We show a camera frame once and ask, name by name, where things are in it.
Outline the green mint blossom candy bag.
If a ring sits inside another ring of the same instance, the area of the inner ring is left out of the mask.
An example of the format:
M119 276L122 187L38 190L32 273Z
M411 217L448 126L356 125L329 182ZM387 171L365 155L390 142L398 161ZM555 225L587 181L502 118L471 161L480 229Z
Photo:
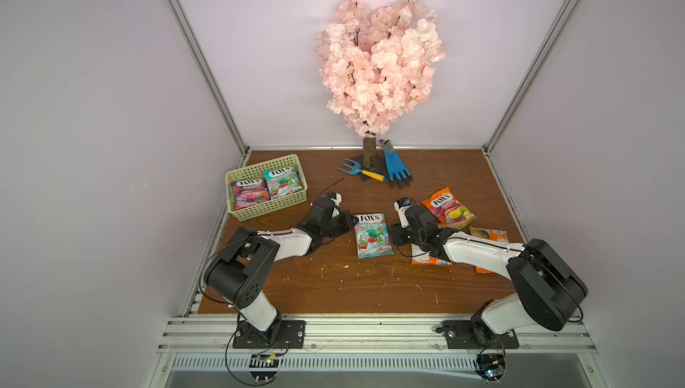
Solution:
M303 183L296 167L268 170L263 173L263 176L271 200L303 191Z

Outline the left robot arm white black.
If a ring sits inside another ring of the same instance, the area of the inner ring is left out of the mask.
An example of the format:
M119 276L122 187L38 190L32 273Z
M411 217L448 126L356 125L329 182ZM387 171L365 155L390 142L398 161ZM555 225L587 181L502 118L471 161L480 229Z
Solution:
M242 226L205 264L201 288L209 288L237 310L244 331L272 345L281 336L282 314L263 292L273 265L314 253L327 240L353 231L359 219L340 209L342 196L317 198L301 223L281 231Z

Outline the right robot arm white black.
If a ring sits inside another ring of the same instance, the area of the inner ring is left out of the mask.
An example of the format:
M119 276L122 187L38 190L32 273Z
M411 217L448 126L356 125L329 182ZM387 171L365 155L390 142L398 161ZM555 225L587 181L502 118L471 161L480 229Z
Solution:
M583 316L588 288L547 242L499 243L439 227L428 209L408 199L394 209L400 222L390 235L396 245L415 245L436 259L483 268L513 284L515 293L487 302L472 316L468 330L481 345L533 324L559 332L574 315Z

